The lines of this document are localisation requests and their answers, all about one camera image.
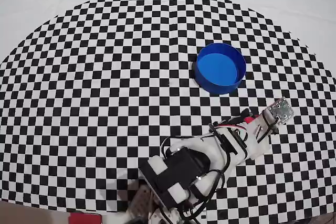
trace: black wire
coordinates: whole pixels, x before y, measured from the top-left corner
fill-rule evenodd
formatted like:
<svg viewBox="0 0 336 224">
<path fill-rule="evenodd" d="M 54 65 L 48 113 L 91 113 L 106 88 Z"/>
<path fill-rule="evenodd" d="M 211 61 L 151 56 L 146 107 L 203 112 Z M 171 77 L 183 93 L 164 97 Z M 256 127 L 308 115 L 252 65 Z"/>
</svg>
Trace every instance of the black wire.
<svg viewBox="0 0 336 224">
<path fill-rule="evenodd" d="M 274 123 L 269 124 L 264 115 L 264 111 L 261 114 L 263 115 L 264 121 L 267 124 L 268 128 L 267 128 L 267 131 L 261 136 L 261 138 L 257 140 L 257 143 L 260 143 L 267 136 L 267 134 L 272 130 L 273 126 L 276 125 L 277 122 L 279 121 L 279 118 L 276 118 Z"/>
<path fill-rule="evenodd" d="M 169 136 L 169 137 L 166 137 L 166 138 L 164 139 L 164 141 L 167 141 L 167 140 L 169 140 L 169 139 L 171 139 L 171 138 L 188 139 L 188 138 L 191 138 L 191 137 L 192 137 L 192 136 Z M 166 154 L 165 154 L 165 152 L 164 152 L 164 144 L 161 146 L 161 153 L 162 153 L 164 159 L 167 159 Z"/>
<path fill-rule="evenodd" d="M 215 127 L 212 125 L 212 124 L 209 124 L 209 127 L 210 129 L 213 131 L 214 135 L 218 138 L 218 140 L 222 143 L 223 140 L 222 138 L 219 136 L 217 130 L 215 129 Z M 223 167 L 222 170 L 220 170 L 222 173 L 224 173 L 229 165 L 230 165 L 230 162 L 231 162 L 231 157 L 230 157 L 230 153 L 228 151 L 226 151 L 222 145 L 222 149 L 225 151 L 226 153 L 226 163 Z M 184 215 L 184 212 L 182 210 L 181 207 L 178 207 L 178 211 L 179 211 L 179 214 L 181 216 L 181 218 L 184 220 L 184 221 L 190 221 L 190 220 L 193 220 L 195 219 L 198 215 L 200 215 L 200 213 L 203 211 L 203 209 L 206 207 L 206 204 L 211 200 L 212 196 L 215 194 L 215 191 L 217 189 L 217 186 L 218 186 L 218 183 L 219 183 L 219 179 L 220 179 L 220 173 L 217 174 L 216 178 L 215 178 L 215 181 L 213 183 L 213 186 L 208 194 L 208 196 L 205 197 L 205 199 L 203 200 L 203 203 L 201 204 L 201 206 L 196 210 L 195 213 L 192 213 L 190 216 L 185 216 Z"/>
<path fill-rule="evenodd" d="M 224 173 L 223 173 L 221 170 L 218 170 L 218 169 L 211 169 L 211 170 L 209 170 L 209 171 L 207 172 L 207 174 L 208 174 L 209 172 L 218 172 L 218 173 L 221 175 L 221 177 L 222 177 L 222 186 L 221 186 L 220 188 L 223 189 L 223 187 L 224 187 L 224 181 L 225 181 Z"/>
<path fill-rule="evenodd" d="M 162 214 L 163 218 L 166 219 L 166 221 L 168 221 L 169 224 L 174 224 L 169 218 L 168 216 L 164 213 L 163 209 L 161 206 L 159 206 L 159 210 L 160 210 L 160 213 Z"/>
<path fill-rule="evenodd" d="M 193 221 L 194 221 L 196 224 L 201 224 L 201 223 L 196 219 L 196 217 L 193 219 Z"/>
</svg>

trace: cable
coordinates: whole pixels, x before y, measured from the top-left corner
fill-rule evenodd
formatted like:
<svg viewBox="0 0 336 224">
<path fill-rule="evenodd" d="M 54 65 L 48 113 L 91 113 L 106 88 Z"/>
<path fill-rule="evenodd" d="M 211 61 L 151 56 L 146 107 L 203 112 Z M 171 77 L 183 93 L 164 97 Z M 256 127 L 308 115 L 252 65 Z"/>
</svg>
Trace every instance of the cable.
<svg viewBox="0 0 336 224">
<path fill-rule="evenodd" d="M 218 134 L 218 132 L 216 131 L 215 127 L 212 125 L 212 124 L 209 124 L 209 127 L 210 129 L 213 131 L 214 135 L 218 138 L 218 140 L 223 143 L 223 139 L 221 138 L 221 136 Z M 231 162 L 231 157 L 230 157 L 230 153 L 228 151 L 226 151 L 223 146 L 222 146 L 222 149 L 225 151 L 226 153 L 226 163 L 223 167 L 222 170 L 220 170 L 222 173 L 224 173 L 228 168 L 229 168 L 229 165 L 230 165 L 230 162 Z M 206 204 L 211 200 L 211 198 L 213 197 L 213 195 L 215 194 L 215 191 L 217 189 L 217 186 L 218 186 L 218 183 L 219 183 L 219 179 L 220 179 L 220 174 L 218 174 L 215 178 L 215 181 L 213 183 L 213 186 L 209 192 L 209 194 L 205 197 L 205 199 L 203 200 L 203 203 L 201 204 L 201 206 L 196 210 L 195 213 L 192 213 L 190 216 L 186 216 L 184 215 L 184 212 L 183 212 L 183 209 L 182 209 L 182 206 L 178 207 L 178 211 L 179 211 L 179 214 L 181 216 L 181 218 L 184 220 L 184 221 L 190 221 L 190 220 L 193 220 L 195 219 L 198 215 L 200 215 L 200 213 L 203 211 L 203 209 L 206 207 Z"/>
<path fill-rule="evenodd" d="M 219 124 L 216 125 L 215 128 L 220 128 L 220 127 L 225 127 L 225 128 L 235 128 L 235 129 L 240 129 L 240 130 L 245 130 L 246 128 L 240 126 L 240 125 L 233 125 L 233 124 Z"/>
<path fill-rule="evenodd" d="M 201 223 L 196 219 L 196 217 L 193 219 L 193 221 L 194 221 L 196 224 L 201 224 Z"/>
<path fill-rule="evenodd" d="M 168 221 L 169 224 L 174 224 L 169 218 L 168 216 L 164 213 L 163 209 L 162 209 L 162 206 L 159 206 L 159 210 L 160 210 L 160 213 L 162 214 L 163 218 L 166 219 L 166 221 Z"/>
<path fill-rule="evenodd" d="M 167 159 L 166 154 L 164 154 L 164 149 L 163 149 L 163 148 L 164 148 L 164 143 L 165 143 L 166 140 L 169 139 L 169 138 L 171 138 L 171 137 L 170 137 L 170 136 L 169 136 L 169 137 L 166 137 L 166 138 L 163 140 L 163 142 L 162 142 L 162 144 L 161 144 L 161 146 L 160 146 L 160 150 L 161 150 L 161 153 L 162 153 L 164 159 Z"/>
<path fill-rule="evenodd" d="M 165 154 L 165 152 L 164 152 L 164 143 L 165 143 L 168 139 L 171 139 L 171 138 L 188 139 L 188 138 L 191 138 L 191 137 L 192 137 L 192 136 L 168 136 L 168 137 L 166 137 L 166 138 L 163 140 L 163 142 L 162 142 L 162 144 L 161 144 L 161 146 L 160 146 L 160 150 L 161 150 L 161 153 L 162 153 L 164 159 L 167 159 L 166 154 Z"/>
<path fill-rule="evenodd" d="M 267 134 L 272 130 L 273 126 L 276 125 L 277 122 L 279 121 L 279 118 L 276 118 L 275 121 L 274 121 L 274 123 L 269 124 L 269 123 L 267 122 L 267 120 L 266 120 L 265 115 L 264 115 L 264 111 L 263 111 L 261 114 L 263 115 L 264 121 L 265 121 L 266 125 L 268 126 L 268 129 L 267 129 L 267 131 L 261 136 L 261 138 L 259 138 L 259 139 L 257 140 L 257 143 L 260 143 L 260 142 L 267 136 Z"/>
<path fill-rule="evenodd" d="M 211 170 L 209 170 L 209 171 L 207 172 L 207 174 L 208 174 L 209 172 L 217 172 L 217 173 L 219 173 L 219 174 L 221 175 L 221 177 L 222 177 L 222 185 L 221 185 L 220 188 L 223 189 L 223 187 L 224 187 L 224 181 L 225 181 L 224 173 L 223 173 L 221 170 L 218 170 L 218 169 L 211 169 Z"/>
</svg>

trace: red object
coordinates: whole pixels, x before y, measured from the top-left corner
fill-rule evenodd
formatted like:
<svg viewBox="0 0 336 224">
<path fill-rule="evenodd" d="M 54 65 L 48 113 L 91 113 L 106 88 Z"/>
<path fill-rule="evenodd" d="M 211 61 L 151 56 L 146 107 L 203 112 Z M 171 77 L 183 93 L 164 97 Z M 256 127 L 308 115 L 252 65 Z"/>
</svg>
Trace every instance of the red object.
<svg viewBox="0 0 336 224">
<path fill-rule="evenodd" d="M 102 224 L 101 215 L 72 212 L 69 216 L 69 224 Z"/>
<path fill-rule="evenodd" d="M 250 122 L 252 122 L 254 119 L 255 119 L 255 118 L 253 118 L 252 116 L 248 116 L 248 117 L 244 118 L 244 121 L 245 121 L 246 123 L 250 123 Z"/>
</svg>

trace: blue bowl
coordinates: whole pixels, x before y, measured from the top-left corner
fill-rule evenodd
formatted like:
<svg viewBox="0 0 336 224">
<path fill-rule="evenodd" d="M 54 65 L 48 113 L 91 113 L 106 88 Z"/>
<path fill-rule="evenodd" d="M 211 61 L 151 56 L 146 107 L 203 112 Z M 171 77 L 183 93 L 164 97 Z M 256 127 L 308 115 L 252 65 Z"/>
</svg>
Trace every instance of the blue bowl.
<svg viewBox="0 0 336 224">
<path fill-rule="evenodd" d="M 243 55 L 224 43 L 204 47 L 194 66 L 195 80 L 212 94 L 228 94 L 240 84 L 246 72 Z"/>
</svg>

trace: black and white checkered pattern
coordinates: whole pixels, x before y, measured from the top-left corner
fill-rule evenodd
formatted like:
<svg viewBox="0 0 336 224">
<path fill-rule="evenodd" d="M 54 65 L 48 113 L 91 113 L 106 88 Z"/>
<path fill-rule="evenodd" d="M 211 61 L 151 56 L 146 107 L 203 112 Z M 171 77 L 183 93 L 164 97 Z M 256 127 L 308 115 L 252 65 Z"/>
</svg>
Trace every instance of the black and white checkered pattern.
<svg viewBox="0 0 336 224">
<path fill-rule="evenodd" d="M 192 79 L 205 45 L 247 62 L 230 95 Z M 277 223 L 335 210 L 335 79 L 270 19 L 228 0 L 98 0 L 44 23 L 0 65 L 0 198 L 72 211 L 126 210 L 138 165 L 169 135 L 282 96 L 296 117 L 272 150 L 236 167 L 209 223 Z"/>
</svg>

